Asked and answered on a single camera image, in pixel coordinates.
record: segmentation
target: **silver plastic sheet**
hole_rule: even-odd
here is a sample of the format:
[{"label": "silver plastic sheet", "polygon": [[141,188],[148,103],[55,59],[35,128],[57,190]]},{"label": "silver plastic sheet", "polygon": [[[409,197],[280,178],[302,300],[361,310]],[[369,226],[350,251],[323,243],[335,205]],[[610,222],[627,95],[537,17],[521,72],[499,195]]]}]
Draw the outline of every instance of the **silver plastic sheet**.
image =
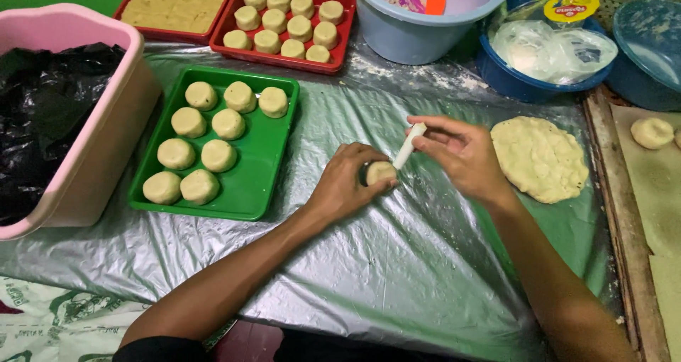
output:
[{"label": "silver plastic sheet", "polygon": [[[525,105],[498,96],[445,58],[386,62],[353,29],[336,77],[226,60],[208,47],[147,43],[167,92],[187,65],[298,79],[298,114],[268,213],[259,222],[132,210],[126,192],[154,117],[102,218],[89,228],[42,228],[0,244],[0,275],[154,302],[194,273],[267,233],[304,204],[341,143],[396,156],[407,115],[446,114],[493,124],[543,117],[575,135],[591,163],[582,109],[571,98]],[[553,205],[520,195],[567,264],[609,309],[621,300],[594,169],[582,194]],[[464,199],[423,154],[400,185],[329,228],[243,308],[259,323],[493,361],[542,361],[548,345],[487,213]]]}]

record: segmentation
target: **black sleeve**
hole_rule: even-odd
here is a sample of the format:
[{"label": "black sleeve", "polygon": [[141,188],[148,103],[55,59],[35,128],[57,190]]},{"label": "black sleeve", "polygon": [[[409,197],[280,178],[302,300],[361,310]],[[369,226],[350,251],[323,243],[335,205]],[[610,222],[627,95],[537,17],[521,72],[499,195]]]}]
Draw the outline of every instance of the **black sleeve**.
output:
[{"label": "black sleeve", "polygon": [[132,341],[114,354],[112,362],[209,362],[199,341],[175,337],[149,337]]}]

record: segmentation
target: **hand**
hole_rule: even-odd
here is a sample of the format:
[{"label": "hand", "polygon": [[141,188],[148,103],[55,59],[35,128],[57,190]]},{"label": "hand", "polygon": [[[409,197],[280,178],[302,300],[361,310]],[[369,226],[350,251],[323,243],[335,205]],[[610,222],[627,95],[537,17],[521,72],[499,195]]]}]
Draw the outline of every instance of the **hand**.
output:
[{"label": "hand", "polygon": [[437,161],[465,196],[488,204],[508,192],[514,194],[499,166],[489,130],[446,116],[409,116],[406,120],[426,124],[426,133],[412,140],[414,148]]},{"label": "hand", "polygon": [[371,186],[363,186],[359,179],[360,169],[367,162],[388,159],[366,144],[341,144],[305,204],[307,210],[331,223],[369,204],[374,197],[397,185],[397,180],[386,179]]}]

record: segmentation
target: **white stick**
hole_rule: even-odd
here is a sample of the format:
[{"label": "white stick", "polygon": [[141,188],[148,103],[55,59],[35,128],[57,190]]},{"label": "white stick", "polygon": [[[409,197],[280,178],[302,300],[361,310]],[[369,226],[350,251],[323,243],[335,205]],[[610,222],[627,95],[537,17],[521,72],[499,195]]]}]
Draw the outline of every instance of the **white stick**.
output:
[{"label": "white stick", "polygon": [[392,166],[394,166],[395,169],[398,171],[402,169],[406,159],[409,158],[411,152],[414,151],[414,146],[411,144],[411,140],[416,136],[423,136],[423,133],[425,132],[426,124],[424,123],[414,124],[414,126],[411,127],[411,132],[409,132],[409,136],[407,136],[406,140],[404,140],[404,144],[402,144],[402,148],[400,148],[400,153],[397,154],[395,161],[392,162]]}]

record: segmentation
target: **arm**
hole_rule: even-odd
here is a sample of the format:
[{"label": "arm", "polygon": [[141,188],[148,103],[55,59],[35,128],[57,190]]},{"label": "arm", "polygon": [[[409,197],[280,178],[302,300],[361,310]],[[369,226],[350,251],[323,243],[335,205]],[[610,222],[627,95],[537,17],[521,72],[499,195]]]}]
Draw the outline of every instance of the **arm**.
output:
[{"label": "arm", "polygon": [[464,195],[489,211],[541,328],[561,361],[633,362],[625,334],[551,246],[503,175],[485,128],[448,117],[425,123],[414,147],[438,161]]},{"label": "arm", "polygon": [[364,187],[360,167],[388,160],[368,145],[341,145],[308,202],[277,228],[183,282],[132,323],[119,347],[167,335],[203,341],[268,281],[281,264],[331,223],[396,185],[388,179]]}]

